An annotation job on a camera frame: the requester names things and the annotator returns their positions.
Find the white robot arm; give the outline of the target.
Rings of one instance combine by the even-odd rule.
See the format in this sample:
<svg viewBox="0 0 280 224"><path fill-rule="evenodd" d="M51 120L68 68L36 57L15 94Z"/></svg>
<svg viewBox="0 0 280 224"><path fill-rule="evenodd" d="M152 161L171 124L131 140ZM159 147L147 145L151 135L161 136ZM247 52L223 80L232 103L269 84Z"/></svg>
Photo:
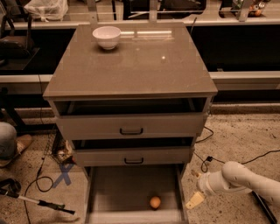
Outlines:
<svg viewBox="0 0 280 224"><path fill-rule="evenodd" d="M269 203L280 206L280 182L252 172L243 164L235 161L226 162L220 171L195 173L198 191L185 204L193 209L206 197L218 193L255 192Z"/></svg>

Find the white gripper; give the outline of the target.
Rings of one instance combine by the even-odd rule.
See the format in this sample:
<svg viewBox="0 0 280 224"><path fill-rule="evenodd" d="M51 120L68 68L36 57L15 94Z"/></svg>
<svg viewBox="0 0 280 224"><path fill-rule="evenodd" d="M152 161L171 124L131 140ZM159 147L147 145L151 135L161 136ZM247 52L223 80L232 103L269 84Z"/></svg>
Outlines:
<svg viewBox="0 0 280 224"><path fill-rule="evenodd" d="M191 170L191 174L198 179L197 187L200 192L195 192L185 204L187 209L194 209L196 206L200 205L204 201L205 195L212 196L223 189L220 171L201 174L200 172Z"/></svg>

